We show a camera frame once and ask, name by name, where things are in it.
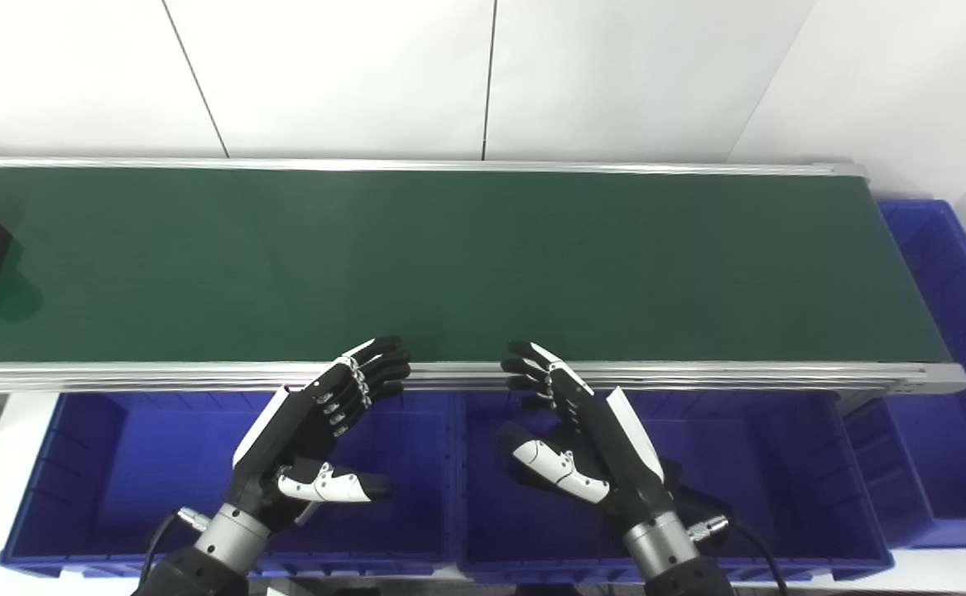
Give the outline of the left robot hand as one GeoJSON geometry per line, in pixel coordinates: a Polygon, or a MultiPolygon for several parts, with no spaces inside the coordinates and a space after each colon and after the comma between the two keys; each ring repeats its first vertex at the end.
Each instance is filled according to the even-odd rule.
{"type": "Polygon", "coordinates": [[[229,516],[279,533],[312,504],[391,497],[391,479],[337,465],[331,454],[370,407],[401,395],[410,372],[400,337],[377,337],[339,355],[304,387],[279,389],[234,452],[223,497],[229,516]]]}

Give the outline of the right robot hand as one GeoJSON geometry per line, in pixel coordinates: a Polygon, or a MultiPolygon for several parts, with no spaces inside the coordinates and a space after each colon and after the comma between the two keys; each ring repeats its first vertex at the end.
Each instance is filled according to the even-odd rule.
{"type": "Polygon", "coordinates": [[[539,344],[510,342],[508,348],[512,356],[501,367],[509,389],[528,393],[521,407],[558,418],[546,438],[516,422],[502,424],[495,434],[529,482],[599,505],[623,531],[676,512],[661,466],[649,463],[649,449],[622,425],[612,396],[597,396],[567,362],[539,344]]]}

